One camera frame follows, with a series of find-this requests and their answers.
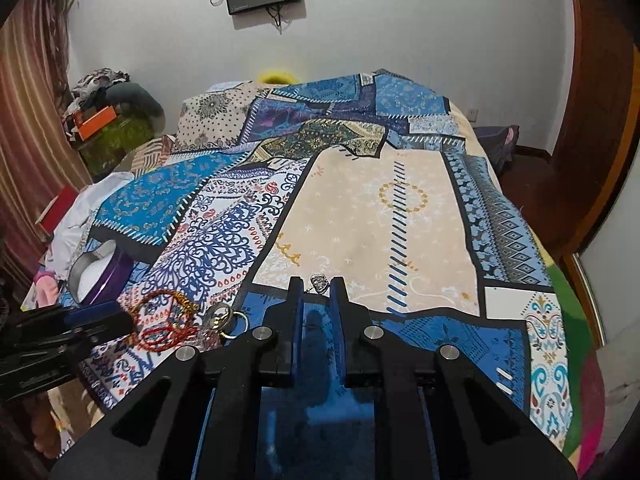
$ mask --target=metal bolt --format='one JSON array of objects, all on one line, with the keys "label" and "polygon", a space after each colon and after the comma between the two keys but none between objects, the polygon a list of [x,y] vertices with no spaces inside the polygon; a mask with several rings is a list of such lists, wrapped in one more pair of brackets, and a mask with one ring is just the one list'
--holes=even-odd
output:
[{"label": "metal bolt", "polygon": [[445,359],[453,360],[460,356],[460,350],[453,345],[444,345],[440,349],[440,355]]},{"label": "metal bolt", "polygon": [[263,339],[268,339],[273,334],[273,330],[268,326],[257,326],[253,330],[251,330],[251,334],[259,341]]},{"label": "metal bolt", "polygon": [[196,355],[196,349],[193,346],[181,346],[175,351],[175,358],[178,361],[188,361]]},{"label": "metal bolt", "polygon": [[364,329],[364,335],[369,339],[380,339],[385,334],[379,326],[369,325]]}]

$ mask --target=silver ring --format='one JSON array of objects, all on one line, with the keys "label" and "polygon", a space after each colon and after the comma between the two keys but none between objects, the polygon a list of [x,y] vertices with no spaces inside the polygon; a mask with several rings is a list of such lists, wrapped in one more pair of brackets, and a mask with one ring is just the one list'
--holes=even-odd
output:
[{"label": "silver ring", "polygon": [[[240,312],[239,310],[234,310],[231,312],[231,314],[244,319],[244,330],[242,330],[242,333],[245,333],[247,330],[249,330],[249,318],[245,316],[244,312]],[[220,335],[225,339],[235,339],[236,337],[238,337],[237,335],[227,335],[224,332],[222,332],[222,330],[220,331]]]}]

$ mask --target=electrical outlet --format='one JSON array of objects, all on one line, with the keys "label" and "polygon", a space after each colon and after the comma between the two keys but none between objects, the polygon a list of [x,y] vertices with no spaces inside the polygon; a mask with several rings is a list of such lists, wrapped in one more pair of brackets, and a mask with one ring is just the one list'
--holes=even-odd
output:
[{"label": "electrical outlet", "polygon": [[478,120],[478,110],[476,108],[469,108],[466,112],[466,118],[470,123],[475,123]]}]

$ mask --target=striped curtain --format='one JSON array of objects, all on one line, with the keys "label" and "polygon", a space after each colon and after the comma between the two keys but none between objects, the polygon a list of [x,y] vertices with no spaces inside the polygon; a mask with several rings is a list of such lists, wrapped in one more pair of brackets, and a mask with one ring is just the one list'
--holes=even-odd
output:
[{"label": "striped curtain", "polygon": [[20,0],[0,29],[0,225],[4,261],[27,285],[46,250],[34,221],[63,186],[91,179],[66,141],[67,0]]}]

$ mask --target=patchwork blanket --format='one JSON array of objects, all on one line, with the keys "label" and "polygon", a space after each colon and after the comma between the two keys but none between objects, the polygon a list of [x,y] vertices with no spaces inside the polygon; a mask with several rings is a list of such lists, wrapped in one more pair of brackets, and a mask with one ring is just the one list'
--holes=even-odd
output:
[{"label": "patchwork blanket", "polygon": [[[224,301],[255,326],[290,276],[343,276],[375,323],[458,346],[576,467],[593,459],[581,443],[604,407],[581,384],[580,305],[466,119],[415,82],[379,71],[186,101],[171,155],[105,201],[86,250],[110,238],[137,261],[123,307],[181,290],[198,323]],[[372,400],[338,382],[326,306],[305,295],[299,380],[264,391],[259,478],[373,478]],[[143,325],[169,308],[154,300]],[[170,353],[122,339],[81,368],[109,409]]]}]

